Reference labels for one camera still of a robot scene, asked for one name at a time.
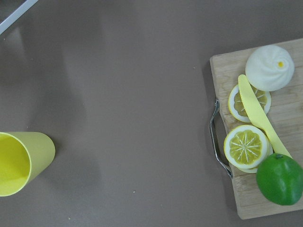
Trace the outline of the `half lemon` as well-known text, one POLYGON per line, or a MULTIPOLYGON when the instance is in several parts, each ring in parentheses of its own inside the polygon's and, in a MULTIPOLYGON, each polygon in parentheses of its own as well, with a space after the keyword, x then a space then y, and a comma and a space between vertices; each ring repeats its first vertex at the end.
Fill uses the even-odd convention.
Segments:
POLYGON ((231 130, 223 146, 228 162, 242 172, 254 174, 273 148, 267 136, 257 127, 241 125, 231 130))

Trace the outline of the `bamboo cutting board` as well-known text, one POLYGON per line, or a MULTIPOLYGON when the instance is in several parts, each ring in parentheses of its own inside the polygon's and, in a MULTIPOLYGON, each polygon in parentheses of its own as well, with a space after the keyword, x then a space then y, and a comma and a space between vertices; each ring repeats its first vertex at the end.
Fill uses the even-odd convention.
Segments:
MULTIPOLYGON (((267 114, 273 128, 299 163, 303 163, 303 40, 278 43, 291 55, 295 72, 291 81, 282 89, 271 92, 271 107, 267 114)), ((238 76, 245 72, 248 57, 254 48, 214 55, 210 58, 216 95, 216 112, 224 123, 226 132, 242 124, 228 109, 228 96, 238 83, 238 76)), ((284 212, 302 210, 303 201, 291 206, 281 206, 268 201, 260 192, 256 175, 244 173, 230 166, 237 213, 241 219, 259 218, 284 212)))

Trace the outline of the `green lime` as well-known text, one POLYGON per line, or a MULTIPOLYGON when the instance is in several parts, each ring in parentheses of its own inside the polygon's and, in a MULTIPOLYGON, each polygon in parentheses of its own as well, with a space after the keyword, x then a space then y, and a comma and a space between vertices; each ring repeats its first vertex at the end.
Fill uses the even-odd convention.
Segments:
POLYGON ((274 153, 258 167, 258 188, 266 199, 278 205, 294 205, 303 193, 303 168, 292 158, 274 153))

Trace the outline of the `lemon slice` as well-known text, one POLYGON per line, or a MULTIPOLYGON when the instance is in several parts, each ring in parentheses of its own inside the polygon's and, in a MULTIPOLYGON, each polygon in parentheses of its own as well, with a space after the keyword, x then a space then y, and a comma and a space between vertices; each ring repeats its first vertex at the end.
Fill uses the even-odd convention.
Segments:
MULTIPOLYGON (((251 86, 257 100, 263 108, 265 114, 267 114, 271 107, 271 94, 268 91, 261 91, 251 86)), ((250 123, 250 120, 246 114, 245 108, 241 101, 239 92, 239 86, 236 85, 229 94, 228 108, 231 115, 238 121, 250 123)))

